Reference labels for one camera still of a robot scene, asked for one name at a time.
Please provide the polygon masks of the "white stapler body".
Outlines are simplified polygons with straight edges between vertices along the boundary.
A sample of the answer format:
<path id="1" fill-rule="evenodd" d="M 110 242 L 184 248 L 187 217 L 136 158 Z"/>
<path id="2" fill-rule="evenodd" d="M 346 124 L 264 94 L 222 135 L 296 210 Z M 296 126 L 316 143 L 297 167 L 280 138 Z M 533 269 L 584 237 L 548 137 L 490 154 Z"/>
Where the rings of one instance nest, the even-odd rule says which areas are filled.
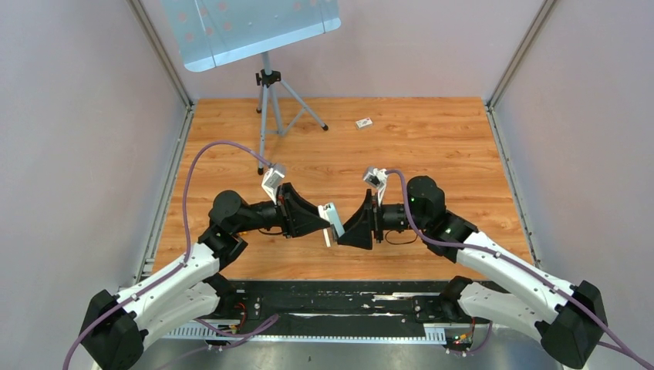
<path id="1" fill-rule="evenodd" d="M 326 247 L 336 244 L 338 239 L 345 233 L 343 222 L 334 203 L 318 205 L 319 216 L 329 222 L 329 226 L 322 230 Z"/>

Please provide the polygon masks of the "white staple box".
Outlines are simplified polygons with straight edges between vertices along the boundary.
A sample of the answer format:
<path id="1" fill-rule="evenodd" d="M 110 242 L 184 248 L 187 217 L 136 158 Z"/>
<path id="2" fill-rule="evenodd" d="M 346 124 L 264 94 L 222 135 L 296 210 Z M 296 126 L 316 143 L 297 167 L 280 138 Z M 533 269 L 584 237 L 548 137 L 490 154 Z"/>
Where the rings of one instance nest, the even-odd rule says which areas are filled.
<path id="1" fill-rule="evenodd" d="M 365 119 L 359 119 L 355 122 L 356 128 L 358 130 L 371 126 L 373 124 L 372 120 L 369 117 Z"/>

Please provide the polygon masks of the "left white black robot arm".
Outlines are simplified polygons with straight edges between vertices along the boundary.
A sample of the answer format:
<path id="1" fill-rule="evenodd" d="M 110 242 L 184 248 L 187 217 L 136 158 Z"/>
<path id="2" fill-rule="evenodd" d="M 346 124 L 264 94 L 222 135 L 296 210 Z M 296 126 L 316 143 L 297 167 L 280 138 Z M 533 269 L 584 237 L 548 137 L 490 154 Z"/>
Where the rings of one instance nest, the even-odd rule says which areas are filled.
<path id="1" fill-rule="evenodd" d="M 290 183 L 271 200 L 247 203 L 224 190 L 209 211 L 209 226 L 175 261 L 138 284 L 96 293 L 80 329 L 81 344 L 102 369 L 129 369 L 155 341 L 204 315 L 230 317 L 236 297 L 219 272 L 247 247 L 244 231 L 278 227 L 284 237 L 302 237 L 331 226 L 323 206 L 301 197 Z"/>

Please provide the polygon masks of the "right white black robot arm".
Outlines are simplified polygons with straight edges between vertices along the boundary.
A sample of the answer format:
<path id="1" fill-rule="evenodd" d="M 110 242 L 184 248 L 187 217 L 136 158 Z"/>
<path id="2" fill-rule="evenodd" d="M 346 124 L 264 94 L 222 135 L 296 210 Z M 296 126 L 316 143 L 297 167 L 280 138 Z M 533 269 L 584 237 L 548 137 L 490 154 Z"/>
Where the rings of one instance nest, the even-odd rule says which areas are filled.
<path id="1" fill-rule="evenodd" d="M 475 270 L 501 287 L 496 291 L 454 277 L 439 296 L 447 320 L 483 318 L 534 339 L 568 368 L 585 367 L 608 325 L 602 294 L 594 284 L 560 279 L 502 248 L 448 210 L 444 191 L 428 176 L 403 183 L 403 202 L 397 204 L 382 202 L 385 173 L 366 174 L 364 180 L 377 192 L 366 193 L 346 222 L 329 213 L 338 244 L 370 250 L 386 231 L 415 230 L 435 255 Z"/>

